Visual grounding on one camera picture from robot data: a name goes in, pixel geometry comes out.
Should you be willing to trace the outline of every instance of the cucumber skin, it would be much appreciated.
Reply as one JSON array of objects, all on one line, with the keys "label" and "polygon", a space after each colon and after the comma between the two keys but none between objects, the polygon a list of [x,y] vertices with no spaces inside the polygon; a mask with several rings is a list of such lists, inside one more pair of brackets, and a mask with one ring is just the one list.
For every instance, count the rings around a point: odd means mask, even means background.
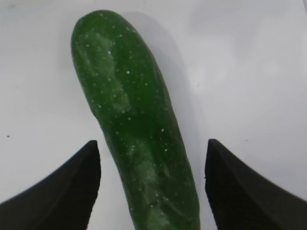
[{"label": "cucumber skin", "polygon": [[73,64],[117,166],[137,230],[199,230],[199,199],[160,69],[119,14],[79,19]]}]

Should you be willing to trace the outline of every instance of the white background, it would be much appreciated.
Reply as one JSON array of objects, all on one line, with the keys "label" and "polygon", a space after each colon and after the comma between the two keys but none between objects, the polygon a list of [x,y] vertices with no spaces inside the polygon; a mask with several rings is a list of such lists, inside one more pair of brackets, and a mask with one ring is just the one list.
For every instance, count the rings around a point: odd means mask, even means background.
[{"label": "white background", "polygon": [[70,54],[75,22],[98,9],[128,19],[157,59],[193,168],[202,230],[216,229],[204,191],[209,138],[307,199],[302,0],[0,0],[0,202],[96,139],[102,180],[89,229],[133,229]]}]

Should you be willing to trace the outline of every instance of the green cucumber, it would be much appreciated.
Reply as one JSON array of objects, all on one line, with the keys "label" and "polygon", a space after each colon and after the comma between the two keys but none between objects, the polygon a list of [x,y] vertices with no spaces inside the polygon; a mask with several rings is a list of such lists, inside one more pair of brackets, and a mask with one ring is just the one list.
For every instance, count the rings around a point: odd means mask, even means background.
[{"label": "green cucumber", "polygon": [[118,168],[137,230],[199,230],[199,199],[160,69],[122,16],[94,11],[71,37],[73,64]]}]

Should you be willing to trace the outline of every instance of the white surface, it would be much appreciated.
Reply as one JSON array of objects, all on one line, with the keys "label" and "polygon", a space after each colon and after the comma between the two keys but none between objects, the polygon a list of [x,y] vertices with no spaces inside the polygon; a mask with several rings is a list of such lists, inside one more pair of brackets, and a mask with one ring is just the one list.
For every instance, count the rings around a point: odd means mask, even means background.
[{"label": "white surface", "polygon": [[98,9],[126,17],[161,67],[197,183],[203,230],[216,229],[203,179],[209,138],[307,199],[302,0],[0,0],[0,202],[97,139],[102,180],[89,229],[133,229],[70,55],[75,22]]}]

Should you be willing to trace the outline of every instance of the cucumber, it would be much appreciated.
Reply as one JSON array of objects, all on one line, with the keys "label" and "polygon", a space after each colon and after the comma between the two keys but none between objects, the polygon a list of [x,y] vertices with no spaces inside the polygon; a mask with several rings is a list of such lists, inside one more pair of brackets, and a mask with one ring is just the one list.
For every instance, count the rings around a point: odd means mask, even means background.
[{"label": "cucumber", "polygon": [[79,19],[74,68],[117,166],[137,230],[199,230],[199,199],[160,69],[136,29],[107,10]]}]

